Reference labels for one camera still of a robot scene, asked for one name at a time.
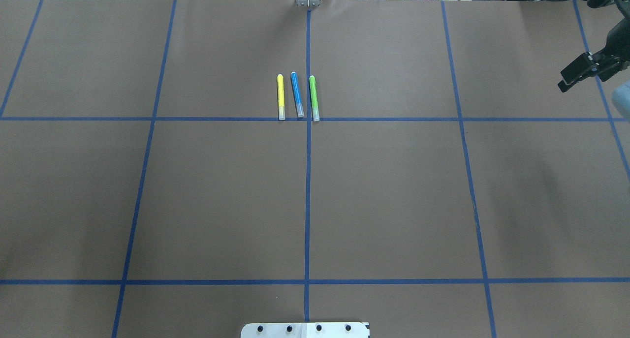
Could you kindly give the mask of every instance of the green marker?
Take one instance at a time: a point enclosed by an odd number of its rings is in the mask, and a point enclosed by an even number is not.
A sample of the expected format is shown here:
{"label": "green marker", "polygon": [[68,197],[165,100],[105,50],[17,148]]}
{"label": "green marker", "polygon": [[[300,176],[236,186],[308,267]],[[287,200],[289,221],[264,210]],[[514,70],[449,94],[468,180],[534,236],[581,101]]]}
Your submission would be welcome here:
{"label": "green marker", "polygon": [[313,121],[319,121],[319,106],[317,105],[317,83],[315,83],[315,76],[309,77],[309,84],[311,85],[311,105],[313,107]]}

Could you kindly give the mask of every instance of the yellow marker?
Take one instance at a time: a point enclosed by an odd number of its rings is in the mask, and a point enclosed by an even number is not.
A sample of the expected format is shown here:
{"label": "yellow marker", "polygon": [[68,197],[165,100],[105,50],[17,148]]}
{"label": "yellow marker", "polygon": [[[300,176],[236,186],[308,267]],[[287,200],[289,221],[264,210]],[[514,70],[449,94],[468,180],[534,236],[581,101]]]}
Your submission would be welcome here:
{"label": "yellow marker", "polygon": [[284,120],[284,76],[278,74],[278,119]]}

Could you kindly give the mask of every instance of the table surface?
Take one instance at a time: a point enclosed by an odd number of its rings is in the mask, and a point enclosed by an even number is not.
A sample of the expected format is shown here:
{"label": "table surface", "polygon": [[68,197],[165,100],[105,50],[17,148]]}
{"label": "table surface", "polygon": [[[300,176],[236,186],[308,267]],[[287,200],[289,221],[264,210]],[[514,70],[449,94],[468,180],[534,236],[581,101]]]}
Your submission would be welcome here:
{"label": "table surface", "polygon": [[556,86],[617,16],[0,1],[0,336],[628,336],[623,76]]}

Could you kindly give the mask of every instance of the blue tape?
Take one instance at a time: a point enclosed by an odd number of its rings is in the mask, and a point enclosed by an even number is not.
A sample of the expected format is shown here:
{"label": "blue tape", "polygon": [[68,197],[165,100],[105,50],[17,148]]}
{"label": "blue tape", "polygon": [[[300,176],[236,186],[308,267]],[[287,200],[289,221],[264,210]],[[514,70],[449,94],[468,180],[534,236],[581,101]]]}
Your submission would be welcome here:
{"label": "blue tape", "polygon": [[[278,118],[268,117],[156,117],[156,121],[230,121],[230,122],[278,122]],[[152,117],[1,117],[0,121],[152,121]],[[321,118],[328,122],[457,122],[452,117],[342,117]],[[608,123],[608,118],[496,118],[496,117],[464,117],[465,122],[587,122]],[[612,118],[616,122],[624,122],[624,118]],[[286,118],[290,122],[306,122],[304,118]]]}
{"label": "blue tape", "polygon": [[[562,284],[567,282],[630,282],[630,277],[516,277],[471,279],[310,279],[310,285],[448,285],[448,284]],[[304,285],[302,279],[129,279],[126,286],[247,286]],[[0,285],[120,285],[122,280],[0,279]]]}
{"label": "blue tape", "polygon": [[35,28],[35,24],[37,23],[39,14],[41,12],[42,5],[43,5],[43,0],[40,0],[37,6],[37,10],[35,11],[35,15],[33,17],[33,21],[31,22],[29,33],[27,33],[27,38],[24,40],[22,51],[20,51],[20,56],[18,56],[18,61],[15,64],[15,69],[13,69],[13,74],[11,75],[11,80],[9,81],[9,87],[7,87],[6,93],[4,94],[4,99],[2,100],[2,106],[0,106],[0,117],[2,117],[2,115],[4,114],[4,109],[6,108],[6,104],[9,102],[9,96],[11,95],[11,90],[13,89],[13,83],[15,83],[15,78],[18,76],[18,71],[20,70],[20,66],[22,65],[22,59],[24,58],[24,54],[27,52],[27,47],[29,46],[31,35],[33,35],[33,30]]}
{"label": "blue tape", "polygon": [[159,72],[159,80],[157,81],[156,97],[153,103],[153,115],[151,116],[151,127],[149,128],[149,136],[147,138],[147,145],[144,150],[144,161],[142,163],[142,172],[140,173],[140,184],[138,185],[138,194],[135,200],[135,208],[133,210],[133,220],[131,223],[131,231],[129,232],[129,242],[126,248],[125,265],[122,273],[122,283],[120,284],[119,299],[116,305],[116,315],[114,316],[114,324],[112,327],[112,338],[116,338],[118,334],[120,313],[122,312],[122,304],[125,299],[126,279],[129,273],[129,264],[131,262],[131,253],[133,251],[133,239],[135,239],[135,228],[138,224],[138,214],[140,213],[140,201],[142,201],[142,191],[144,190],[144,179],[147,174],[147,167],[149,165],[149,155],[151,154],[151,143],[153,142],[153,131],[155,130],[156,118],[158,116],[158,106],[160,93],[162,91],[162,81],[164,80],[164,70],[166,69],[166,58],[168,56],[168,47],[171,42],[171,33],[173,31],[173,20],[175,19],[175,8],[177,7],[177,0],[173,0],[173,6],[171,7],[171,18],[168,23],[168,31],[166,33],[166,42],[164,43],[164,54],[162,55],[162,65]]}
{"label": "blue tape", "polygon": [[[582,18],[580,16],[580,8],[578,8],[577,0],[573,0],[573,10],[575,11],[575,17],[578,20],[578,26],[580,27],[580,35],[582,37],[582,42],[584,43],[585,49],[590,51],[589,42],[587,40],[587,35],[584,32],[584,25],[582,24]],[[621,157],[621,163],[626,171],[626,177],[628,181],[630,181],[630,165],[628,165],[628,159],[626,158],[626,153],[624,151],[623,145],[621,145],[621,140],[619,139],[619,134],[617,133],[617,127],[615,126],[614,119],[612,118],[612,113],[610,113],[610,107],[608,106],[608,100],[606,98],[606,94],[603,92],[603,86],[601,86],[601,80],[599,76],[596,76],[597,81],[597,89],[599,89],[599,94],[601,96],[601,102],[603,103],[603,107],[606,110],[606,115],[608,116],[608,122],[610,122],[610,129],[612,129],[612,134],[615,138],[615,143],[617,144],[617,149],[619,150],[619,156]]]}
{"label": "blue tape", "polygon": [[479,247],[479,259],[481,260],[481,273],[486,281],[484,289],[486,291],[486,305],[488,307],[488,319],[490,320],[490,332],[492,338],[497,338],[497,327],[495,326],[495,314],[492,307],[492,297],[490,295],[490,285],[488,284],[488,269],[486,268],[486,254],[483,249],[483,238],[481,235],[481,224],[479,223],[479,211],[477,210],[477,198],[474,192],[473,173],[471,171],[470,158],[468,157],[468,145],[466,144],[466,131],[464,129],[464,118],[462,115],[462,106],[459,100],[459,89],[457,87],[457,76],[455,75],[455,62],[453,60],[453,50],[450,44],[450,33],[448,32],[448,18],[446,15],[446,7],[441,1],[441,14],[444,20],[444,33],[446,35],[446,45],[448,48],[448,62],[450,64],[450,76],[453,81],[453,92],[455,93],[455,104],[457,105],[457,117],[459,118],[459,132],[462,138],[462,147],[464,148],[464,160],[466,161],[466,174],[468,176],[468,188],[471,194],[472,210],[474,212],[474,221],[477,231],[477,246]]}
{"label": "blue tape", "polygon": [[[311,10],[306,11],[306,76],[311,75]],[[311,95],[309,84],[306,91]],[[304,215],[304,322],[309,322],[311,288],[311,139],[313,122],[311,121],[311,109],[307,108],[306,114],[306,204]]]}

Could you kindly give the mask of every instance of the blue tape line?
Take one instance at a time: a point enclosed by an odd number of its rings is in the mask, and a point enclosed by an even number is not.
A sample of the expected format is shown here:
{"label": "blue tape line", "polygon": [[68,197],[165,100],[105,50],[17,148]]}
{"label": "blue tape line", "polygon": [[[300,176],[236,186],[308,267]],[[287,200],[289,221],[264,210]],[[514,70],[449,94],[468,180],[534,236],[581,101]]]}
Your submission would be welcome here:
{"label": "blue tape line", "polygon": [[2,117],[2,121],[67,121],[67,122],[119,122],[119,121],[151,121],[151,117]]}
{"label": "blue tape line", "polygon": [[168,31],[166,33],[166,43],[164,44],[164,54],[162,55],[162,66],[160,67],[159,80],[157,81],[156,97],[153,102],[153,114],[151,116],[151,127],[149,128],[149,136],[147,138],[147,145],[144,151],[144,161],[142,163],[142,172],[140,173],[140,184],[138,185],[138,194],[135,200],[135,209],[133,210],[133,220],[131,223],[131,231],[129,233],[129,242],[126,248],[125,265],[122,273],[122,283],[120,284],[119,300],[116,305],[116,315],[114,317],[114,324],[112,327],[112,338],[116,338],[118,334],[120,313],[122,311],[122,304],[125,299],[126,278],[129,273],[129,264],[131,262],[131,253],[133,250],[133,239],[135,238],[135,228],[138,224],[138,214],[140,213],[140,201],[142,201],[142,191],[144,190],[144,179],[147,174],[147,167],[149,164],[149,155],[151,153],[151,143],[153,142],[153,131],[155,130],[156,118],[158,116],[158,106],[160,93],[162,91],[162,81],[164,80],[164,70],[166,69],[166,58],[168,56],[168,47],[171,42],[171,33],[173,31],[173,20],[175,18],[175,8],[177,6],[177,0],[173,0],[173,6],[171,7],[171,18],[168,23]]}
{"label": "blue tape line", "polygon": [[324,122],[456,122],[457,118],[437,117],[437,118],[320,118]]}
{"label": "blue tape line", "polygon": [[474,212],[474,221],[477,232],[477,246],[479,247],[479,259],[481,260],[481,273],[486,281],[484,289],[486,291],[486,305],[488,306],[488,319],[490,320],[490,332],[493,338],[497,338],[497,327],[495,326],[495,314],[492,307],[492,298],[490,295],[490,285],[488,284],[488,269],[486,268],[486,255],[483,249],[483,238],[481,235],[481,224],[479,223],[479,211],[477,210],[477,198],[474,192],[473,173],[471,171],[470,158],[468,157],[468,145],[466,144],[466,131],[464,130],[464,118],[462,114],[462,106],[459,100],[459,89],[457,87],[457,76],[455,75],[455,62],[453,60],[453,50],[450,44],[450,33],[448,32],[448,18],[446,15],[446,7],[441,1],[441,15],[444,21],[444,33],[446,35],[446,45],[448,48],[448,63],[450,64],[450,76],[453,81],[453,92],[455,93],[455,104],[457,105],[457,117],[459,118],[459,132],[462,138],[462,147],[464,148],[464,160],[466,161],[466,174],[468,176],[468,188],[470,189],[472,210]]}
{"label": "blue tape line", "polygon": [[[465,122],[587,122],[608,123],[609,118],[497,118],[497,117],[464,117]],[[0,121],[151,121],[152,117],[1,117]],[[459,118],[451,117],[346,117],[321,118],[328,122],[457,122]],[[624,118],[612,118],[615,122],[626,122]],[[156,117],[156,121],[236,121],[236,122],[277,122],[278,118],[267,117]],[[306,122],[306,118],[286,118],[288,122]]]}
{"label": "blue tape line", "polygon": [[[575,11],[575,17],[578,20],[578,26],[580,27],[580,34],[582,36],[582,41],[584,43],[584,47],[587,51],[589,49],[589,42],[587,40],[587,35],[584,31],[584,24],[582,24],[582,18],[580,16],[580,8],[578,8],[577,0],[573,0],[573,10]],[[601,86],[601,80],[599,76],[596,76],[597,81],[597,89],[599,89],[599,94],[601,96],[601,102],[603,103],[603,107],[606,110],[606,115],[608,116],[608,121],[610,122],[610,129],[612,129],[612,134],[615,137],[615,142],[617,143],[617,149],[619,150],[619,155],[621,156],[621,163],[626,170],[626,177],[628,181],[630,181],[630,165],[628,165],[628,159],[626,158],[626,153],[624,152],[624,147],[621,145],[621,140],[619,139],[619,134],[617,133],[617,127],[615,126],[614,119],[612,118],[612,113],[610,112],[610,106],[608,105],[608,99],[606,98],[606,94],[603,91],[603,86]]]}
{"label": "blue tape line", "polygon": [[[311,75],[311,10],[306,11],[306,79]],[[311,96],[309,84],[306,84],[306,94]],[[311,139],[313,121],[311,108],[306,108],[306,204],[304,215],[304,322],[309,322],[311,288]]]}
{"label": "blue tape line", "polygon": [[483,279],[311,279],[311,285],[484,284]]}
{"label": "blue tape line", "polygon": [[608,118],[462,118],[465,122],[608,122]]}
{"label": "blue tape line", "polygon": [[13,74],[11,75],[11,80],[9,81],[9,87],[7,87],[6,93],[4,94],[4,100],[2,100],[2,106],[0,106],[0,117],[2,117],[2,114],[4,114],[4,109],[6,108],[6,104],[9,102],[9,96],[11,95],[11,90],[13,89],[13,83],[15,83],[15,78],[18,76],[18,71],[20,70],[20,66],[22,65],[22,59],[24,58],[24,54],[27,52],[27,47],[29,46],[31,35],[33,35],[33,29],[35,28],[35,24],[37,23],[37,19],[39,17],[39,13],[41,12],[42,5],[43,5],[43,0],[40,0],[37,6],[37,10],[35,11],[35,16],[33,17],[33,21],[31,22],[29,33],[27,33],[27,38],[24,40],[22,51],[20,51],[18,62],[15,63],[15,69],[13,69]]}
{"label": "blue tape line", "polygon": [[[285,122],[300,122],[303,118],[286,118]],[[225,122],[277,122],[278,117],[157,117],[158,121],[225,121]]]}
{"label": "blue tape line", "polygon": [[122,280],[0,279],[0,285],[120,285]]}
{"label": "blue tape line", "polygon": [[630,282],[630,277],[526,277],[488,279],[490,284],[553,284],[562,282]]}
{"label": "blue tape line", "polygon": [[234,285],[304,285],[301,279],[259,279],[259,280],[127,280],[127,285],[201,285],[201,286],[234,286]]}
{"label": "blue tape line", "polygon": [[[304,285],[302,279],[129,279],[132,286],[246,286]],[[447,284],[562,284],[569,282],[630,282],[630,277],[507,277],[470,279],[310,279],[310,285],[447,285]],[[0,285],[120,285],[122,280],[0,279]]]}
{"label": "blue tape line", "polygon": [[582,18],[580,17],[580,9],[578,8],[578,0],[573,0],[573,10],[575,11],[575,16],[578,18],[578,26],[580,27],[580,34],[582,37],[582,43],[587,51],[590,51],[589,42],[587,40],[587,34],[584,32],[584,25],[582,24]]}

